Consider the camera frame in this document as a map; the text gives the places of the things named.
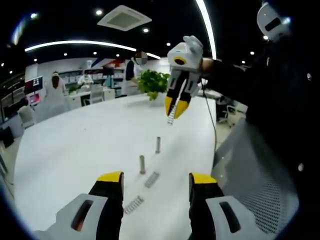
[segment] green plant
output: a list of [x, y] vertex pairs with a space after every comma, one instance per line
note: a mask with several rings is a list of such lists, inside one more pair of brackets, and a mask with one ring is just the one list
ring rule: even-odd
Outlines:
[[159, 93], [165, 93], [168, 90], [168, 80], [170, 74], [146, 70], [141, 73], [138, 78], [138, 89], [142, 93], [149, 96], [149, 100], [153, 101], [158, 97]]
[[76, 92], [77, 91], [77, 87], [75, 87], [75, 86], [71, 86], [71, 87], [69, 87], [69, 89], [68, 89], [68, 91], [69, 91], [69, 94], [71, 94], [72, 92]]

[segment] metal spring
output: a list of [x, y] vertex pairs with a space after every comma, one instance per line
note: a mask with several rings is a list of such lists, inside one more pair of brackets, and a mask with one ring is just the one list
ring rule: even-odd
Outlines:
[[160, 174], [156, 171], [154, 171], [151, 176], [145, 181], [144, 186], [146, 186], [148, 189], [152, 187], [152, 185], [157, 181]]
[[131, 201], [125, 208], [123, 209], [123, 212], [125, 214], [131, 214], [134, 210], [137, 209], [145, 200], [141, 196], [137, 196], [133, 201]]
[[170, 114], [168, 116], [167, 124], [170, 125], [170, 126], [172, 126], [174, 124], [176, 109], [177, 109], [177, 106], [174, 105], [174, 107], [172, 108], [172, 111], [170, 112]]

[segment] metal pin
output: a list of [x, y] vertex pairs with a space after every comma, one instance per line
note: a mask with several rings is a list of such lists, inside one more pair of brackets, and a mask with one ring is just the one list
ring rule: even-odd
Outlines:
[[145, 156], [140, 156], [140, 174], [146, 174]]
[[156, 137], [156, 149], [155, 149], [155, 153], [156, 154], [159, 154], [160, 153], [160, 137], [159, 136], [157, 136]]

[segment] curved led light strip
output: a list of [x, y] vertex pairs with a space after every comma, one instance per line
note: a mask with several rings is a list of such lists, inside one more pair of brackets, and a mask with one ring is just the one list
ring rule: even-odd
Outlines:
[[[92, 45], [100, 45], [100, 46], [108, 46], [108, 47], [114, 47], [114, 48], [119, 48], [119, 49], [126, 49], [129, 51], [136, 52], [137, 49], [129, 46], [123, 46], [119, 44], [114, 44], [114, 43], [109, 43], [109, 42], [103, 42], [103, 41], [87, 41], [87, 40], [67, 40], [67, 41], [53, 41], [53, 42], [47, 42], [43, 44], [39, 44], [36, 46], [31, 46], [26, 48], [24, 51], [29, 52], [31, 50], [43, 48], [43, 47], [48, 47], [48, 46], [53, 46], [53, 45], [60, 45], [60, 44], [92, 44]], [[155, 59], [160, 59], [159, 56], [154, 55], [152, 53], [146, 53], [148, 56], [153, 57]]]
[[204, 0], [196, 0], [196, 3], [198, 4], [198, 7], [200, 9], [201, 15], [203, 17], [204, 25], [206, 28], [206, 32], [209, 37], [211, 52], [212, 52], [212, 58], [217, 59], [217, 52], [216, 52], [216, 44], [215, 44], [215, 38], [214, 38], [214, 31], [212, 29], [212, 25], [210, 22], [209, 14], [206, 8], [206, 5], [204, 3]]

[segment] white table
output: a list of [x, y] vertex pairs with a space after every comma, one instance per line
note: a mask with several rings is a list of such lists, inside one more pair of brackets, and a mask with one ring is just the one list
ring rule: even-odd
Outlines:
[[[209, 99], [215, 118], [215, 101]], [[46, 230], [56, 212], [88, 193], [103, 173], [124, 172], [124, 202], [144, 198], [124, 215], [121, 240], [186, 240], [189, 173], [210, 174], [215, 134], [204, 98], [167, 125], [164, 107], [151, 107], [144, 95], [96, 103], [50, 118], [25, 130], [14, 169], [17, 211], [32, 231]], [[155, 154], [161, 137], [161, 153]], [[139, 175], [139, 155], [146, 175]], [[151, 188], [144, 182], [160, 173]]]

